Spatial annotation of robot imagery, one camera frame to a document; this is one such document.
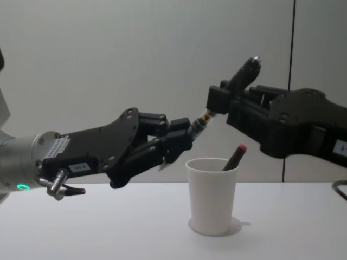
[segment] marker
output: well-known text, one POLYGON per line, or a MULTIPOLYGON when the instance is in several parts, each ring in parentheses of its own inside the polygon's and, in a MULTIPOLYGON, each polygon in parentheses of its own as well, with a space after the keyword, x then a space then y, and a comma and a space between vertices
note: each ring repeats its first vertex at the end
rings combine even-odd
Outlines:
POLYGON ((225 165, 223 171, 236 169, 246 151, 247 151, 246 145, 242 145, 242 144, 239 145, 236 151, 234 152, 233 156, 229 159, 229 161, 225 165))

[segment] white label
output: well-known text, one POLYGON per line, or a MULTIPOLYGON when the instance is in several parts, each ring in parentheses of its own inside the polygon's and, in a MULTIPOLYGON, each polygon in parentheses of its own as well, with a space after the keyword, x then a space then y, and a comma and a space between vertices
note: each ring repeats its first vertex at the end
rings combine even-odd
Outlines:
POLYGON ((62 153, 69 142, 70 142, 69 136, 64 136, 63 138, 56 139, 53 146, 47 153, 45 159, 54 158, 57 156, 57 154, 62 153))
POLYGON ((347 157, 347 142, 342 140, 336 140, 336 143, 332 152, 347 157))
POLYGON ((86 163, 86 162, 83 162, 81 164, 70 165, 69 168, 72 172, 84 172, 84 171, 90 171, 91 170, 88 163, 86 163))

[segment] black cable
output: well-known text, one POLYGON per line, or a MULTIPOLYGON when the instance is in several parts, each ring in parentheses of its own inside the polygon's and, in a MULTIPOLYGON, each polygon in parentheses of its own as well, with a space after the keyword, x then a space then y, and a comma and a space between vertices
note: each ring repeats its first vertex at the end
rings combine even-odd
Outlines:
POLYGON ((282 168, 282 182, 284 183, 284 174, 286 171, 286 158, 283 159, 283 168, 282 168))
POLYGON ((334 191, 336 191, 342 198, 344 198, 344 200, 347 201, 347 195, 342 191, 340 190, 339 186, 342 186, 342 185, 347 185, 347 180, 338 180, 338 181, 335 181, 334 183, 332 183, 331 187, 334 191))

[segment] table surface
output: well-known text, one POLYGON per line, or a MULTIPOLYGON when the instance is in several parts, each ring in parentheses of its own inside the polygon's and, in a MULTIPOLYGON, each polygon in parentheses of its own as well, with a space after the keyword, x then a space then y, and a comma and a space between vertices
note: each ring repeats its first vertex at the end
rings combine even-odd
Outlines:
POLYGON ((229 237, 192 232, 188 184, 84 184, 0 204, 1 259, 346 259, 347 204, 328 183, 238 183, 229 237))

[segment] green led light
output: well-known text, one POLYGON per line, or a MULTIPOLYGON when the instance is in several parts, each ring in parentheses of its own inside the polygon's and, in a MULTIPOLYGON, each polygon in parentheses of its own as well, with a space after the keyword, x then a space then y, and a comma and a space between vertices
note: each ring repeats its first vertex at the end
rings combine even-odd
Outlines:
POLYGON ((26 191, 26 190, 29 190, 30 187, 29 187, 28 185, 19 183, 19 184, 17 185, 17 189, 22 190, 22 191, 26 191))

